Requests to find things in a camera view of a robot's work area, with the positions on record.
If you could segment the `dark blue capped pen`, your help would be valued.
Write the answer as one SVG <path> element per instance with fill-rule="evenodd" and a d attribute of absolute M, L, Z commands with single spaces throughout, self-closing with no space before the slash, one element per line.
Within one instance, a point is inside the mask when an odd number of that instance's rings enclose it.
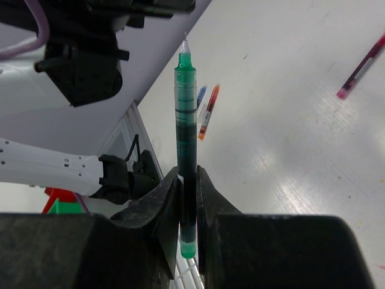
<path fill-rule="evenodd" d="M 201 89 L 198 92 L 198 95 L 197 95 L 197 108 L 199 108 L 199 106 L 200 106 L 200 104 L 201 104 L 201 102 L 203 100 L 203 97 L 204 97 L 204 95 L 206 93 L 206 89 L 207 89 L 207 86 L 204 85 L 204 86 L 201 87 Z"/>

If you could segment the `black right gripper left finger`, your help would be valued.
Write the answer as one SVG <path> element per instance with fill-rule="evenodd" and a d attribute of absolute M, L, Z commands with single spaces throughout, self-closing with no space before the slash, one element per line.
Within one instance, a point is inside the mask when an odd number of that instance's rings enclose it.
<path fill-rule="evenodd" d="M 97 216 L 90 240 L 90 288 L 168 288 L 174 279 L 179 217 L 176 168 L 111 219 Z"/>

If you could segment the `red plastic block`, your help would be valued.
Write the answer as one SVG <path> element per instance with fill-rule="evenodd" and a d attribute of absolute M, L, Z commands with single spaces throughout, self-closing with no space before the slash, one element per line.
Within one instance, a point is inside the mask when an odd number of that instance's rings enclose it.
<path fill-rule="evenodd" d="M 53 203 L 59 199 L 62 202 L 77 202 L 75 195 L 68 190 L 63 190 L 59 188 L 46 188 L 45 193 L 48 195 L 49 199 L 46 202 L 45 207 L 42 210 L 42 214 L 47 214 L 48 210 L 51 208 Z"/>

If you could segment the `red capped pen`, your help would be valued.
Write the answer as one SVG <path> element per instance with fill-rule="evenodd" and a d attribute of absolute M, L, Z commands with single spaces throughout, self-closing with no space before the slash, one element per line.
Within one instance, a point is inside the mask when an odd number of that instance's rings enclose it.
<path fill-rule="evenodd" d="M 211 93 L 211 97 L 210 97 L 209 102 L 208 102 L 208 107 L 207 107 L 207 109 L 205 111 L 205 117 L 204 117 L 202 125 L 200 127 L 200 131 L 199 131 L 199 135 L 198 135 L 198 139 L 200 139 L 200 140 L 203 140 L 204 137 L 205 137 L 205 134 L 206 134 L 206 131 L 207 131 L 207 128 L 208 128 L 208 124 L 209 124 L 209 120 L 211 118 L 211 114 L 212 114 L 212 111 L 214 109 L 215 102 L 217 100 L 219 91 L 220 91 L 220 85 L 217 84 L 213 88 L 213 91 Z"/>

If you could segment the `aluminium front rail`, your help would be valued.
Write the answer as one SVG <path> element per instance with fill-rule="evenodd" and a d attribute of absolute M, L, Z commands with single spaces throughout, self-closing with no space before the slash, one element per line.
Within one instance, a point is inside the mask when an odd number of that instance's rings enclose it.
<path fill-rule="evenodd" d="M 114 127 L 107 141 L 100 149 L 100 154 L 115 155 L 124 158 L 128 155 L 129 149 L 135 136 L 138 136 L 140 151 L 150 152 L 155 165 L 155 171 L 160 179 L 164 178 L 159 161 L 149 135 L 140 115 L 137 102 L 133 102 L 118 124 Z M 197 268 L 195 258 L 185 259 L 180 253 L 180 243 L 177 244 L 176 265 L 174 279 L 170 281 L 170 288 L 203 288 L 204 284 Z"/>

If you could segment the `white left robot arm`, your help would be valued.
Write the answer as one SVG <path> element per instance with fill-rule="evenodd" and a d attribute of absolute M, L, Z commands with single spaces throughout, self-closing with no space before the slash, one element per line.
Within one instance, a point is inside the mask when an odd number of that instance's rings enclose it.
<path fill-rule="evenodd" d="M 2 1 L 1 22 L 35 33 L 1 49 L 1 115 L 81 107 L 115 96 L 129 52 L 116 34 L 145 17 L 190 13 L 194 1 Z M 60 188 L 121 205 L 158 185 L 141 161 L 86 156 L 1 140 L 1 181 Z"/>

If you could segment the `green plastic block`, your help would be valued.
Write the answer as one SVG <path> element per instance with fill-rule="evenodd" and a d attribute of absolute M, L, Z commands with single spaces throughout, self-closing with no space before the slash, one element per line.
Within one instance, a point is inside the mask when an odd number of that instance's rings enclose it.
<path fill-rule="evenodd" d="M 62 202 L 57 199 L 48 214 L 81 214 L 83 213 L 82 206 L 77 202 Z"/>

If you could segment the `magenta pen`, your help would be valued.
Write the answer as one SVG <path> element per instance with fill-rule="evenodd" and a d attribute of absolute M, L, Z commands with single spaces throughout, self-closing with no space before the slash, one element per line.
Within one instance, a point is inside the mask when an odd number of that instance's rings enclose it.
<path fill-rule="evenodd" d="M 354 72 L 349 76 L 344 85 L 340 88 L 340 90 L 336 93 L 336 96 L 339 99 L 345 99 L 350 91 L 356 86 L 362 76 L 366 73 L 366 71 L 371 67 L 372 63 L 376 60 L 376 58 L 381 54 L 384 50 L 384 34 L 381 38 L 376 42 L 375 45 L 371 48 L 371 50 L 366 54 L 364 59 L 359 63 Z"/>

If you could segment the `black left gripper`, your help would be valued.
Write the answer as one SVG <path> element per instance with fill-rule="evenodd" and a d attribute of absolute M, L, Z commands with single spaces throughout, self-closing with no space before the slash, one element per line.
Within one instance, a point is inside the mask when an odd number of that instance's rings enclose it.
<path fill-rule="evenodd" d="M 175 14 L 190 14 L 196 7 L 194 0 L 175 1 L 125 1 L 97 0 L 86 1 L 93 13 L 109 15 L 137 14 L 148 17 L 171 18 Z"/>

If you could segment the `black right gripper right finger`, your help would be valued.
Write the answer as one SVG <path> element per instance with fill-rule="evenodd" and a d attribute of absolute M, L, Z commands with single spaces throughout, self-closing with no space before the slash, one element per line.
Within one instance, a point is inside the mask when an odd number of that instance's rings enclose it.
<path fill-rule="evenodd" d="M 199 273 L 206 288 L 249 288 L 250 223 L 197 169 Z"/>

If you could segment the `green capped pen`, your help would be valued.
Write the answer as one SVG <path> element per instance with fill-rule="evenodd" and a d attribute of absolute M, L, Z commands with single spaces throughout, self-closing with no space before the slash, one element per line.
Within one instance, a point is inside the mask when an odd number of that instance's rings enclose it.
<path fill-rule="evenodd" d="M 181 184 L 180 252 L 192 259 L 197 252 L 197 84 L 186 36 L 174 69 L 177 176 Z"/>

